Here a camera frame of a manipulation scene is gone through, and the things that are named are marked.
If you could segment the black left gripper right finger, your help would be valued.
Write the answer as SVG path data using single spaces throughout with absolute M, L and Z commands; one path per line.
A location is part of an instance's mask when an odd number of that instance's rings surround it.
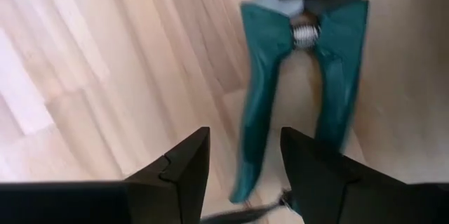
M 449 183 L 401 182 L 291 127 L 281 152 L 305 224 L 449 224 Z

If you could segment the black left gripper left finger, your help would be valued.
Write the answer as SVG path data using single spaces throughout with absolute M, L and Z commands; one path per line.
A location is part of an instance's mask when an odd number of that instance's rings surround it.
M 209 164 L 201 127 L 124 180 L 0 183 L 0 224 L 199 224 Z

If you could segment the teal-handled pruning shears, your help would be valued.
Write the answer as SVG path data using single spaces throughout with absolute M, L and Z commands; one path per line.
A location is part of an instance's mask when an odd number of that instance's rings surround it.
M 246 201 L 260 177 L 281 63 L 294 50 L 316 56 L 322 81 L 315 138 L 341 150 L 354 113 L 368 0 L 250 0 L 240 5 L 250 61 L 236 181 Z

